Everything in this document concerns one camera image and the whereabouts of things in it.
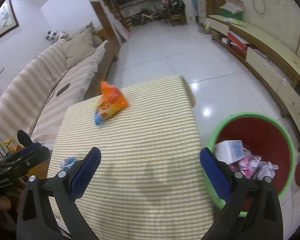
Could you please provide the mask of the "left hand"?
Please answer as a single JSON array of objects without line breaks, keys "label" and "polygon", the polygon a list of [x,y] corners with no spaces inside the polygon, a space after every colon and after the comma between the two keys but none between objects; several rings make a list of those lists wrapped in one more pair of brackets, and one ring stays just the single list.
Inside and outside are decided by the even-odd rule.
[{"label": "left hand", "polygon": [[19,178],[17,185],[18,185],[17,203],[14,205],[12,204],[11,200],[13,200],[13,197],[0,196],[0,211],[8,211],[11,208],[18,210],[22,196],[23,196],[23,190],[25,189],[26,183],[25,183],[25,181],[23,181],[22,178]]}]

